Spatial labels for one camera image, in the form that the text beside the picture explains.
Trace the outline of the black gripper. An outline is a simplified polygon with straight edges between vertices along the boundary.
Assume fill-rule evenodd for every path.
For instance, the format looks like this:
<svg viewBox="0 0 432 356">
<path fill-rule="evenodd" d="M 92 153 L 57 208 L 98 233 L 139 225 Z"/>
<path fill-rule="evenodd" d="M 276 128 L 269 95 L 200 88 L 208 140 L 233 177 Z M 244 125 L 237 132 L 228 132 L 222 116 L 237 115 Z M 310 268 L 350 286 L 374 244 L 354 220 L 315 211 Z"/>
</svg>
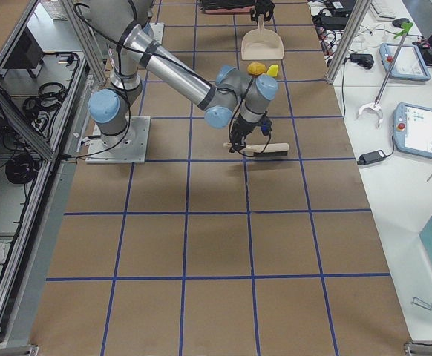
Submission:
<svg viewBox="0 0 432 356">
<path fill-rule="evenodd" d="M 245 139 L 255 128 L 260 128 L 263 136 L 271 136 L 272 121 L 264 114 L 257 122 L 247 122 L 241 114 L 230 129 L 230 142 L 228 142 L 229 153 L 234 153 L 233 146 L 241 151 L 246 147 Z"/>
<path fill-rule="evenodd" d="M 250 19 L 257 21 L 259 16 L 263 16 L 264 21 L 270 21 L 273 17 L 275 4 L 272 0 L 255 0 L 253 8 L 250 10 Z"/>
</svg>

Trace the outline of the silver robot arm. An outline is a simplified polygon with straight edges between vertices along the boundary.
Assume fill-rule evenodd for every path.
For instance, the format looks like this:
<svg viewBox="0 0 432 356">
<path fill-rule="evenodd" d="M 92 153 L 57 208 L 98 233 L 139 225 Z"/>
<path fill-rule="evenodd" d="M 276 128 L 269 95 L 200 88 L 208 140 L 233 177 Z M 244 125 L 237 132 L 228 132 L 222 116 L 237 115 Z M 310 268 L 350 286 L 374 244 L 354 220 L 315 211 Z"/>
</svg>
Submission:
<svg viewBox="0 0 432 356">
<path fill-rule="evenodd" d="M 276 97 L 278 82 L 265 73 L 251 76 L 228 65 L 221 68 L 215 83 L 208 82 L 153 39 L 148 23 L 152 7 L 152 1 L 90 1 L 73 4 L 73 12 L 117 52 L 114 71 L 119 84 L 135 76 L 121 59 L 128 56 L 131 64 L 153 73 L 201 109 L 210 126 L 228 128 L 225 146 L 230 152 L 247 157 L 286 154 L 286 143 L 246 144 L 255 128 L 271 139 L 267 108 Z"/>
</svg>

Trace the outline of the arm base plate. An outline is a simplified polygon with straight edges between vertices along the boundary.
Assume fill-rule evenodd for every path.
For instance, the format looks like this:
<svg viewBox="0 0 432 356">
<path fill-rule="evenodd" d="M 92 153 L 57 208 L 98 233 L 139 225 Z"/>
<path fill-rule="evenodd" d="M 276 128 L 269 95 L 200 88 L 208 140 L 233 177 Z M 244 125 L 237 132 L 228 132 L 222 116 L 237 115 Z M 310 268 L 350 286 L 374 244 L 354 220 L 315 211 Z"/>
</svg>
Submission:
<svg viewBox="0 0 432 356">
<path fill-rule="evenodd" d="M 89 164 L 143 164 L 146 158 L 148 135 L 151 125 L 150 116 L 132 116 L 128 129 L 117 136 L 106 136 L 94 125 L 93 139 L 88 146 L 85 161 Z"/>
</svg>

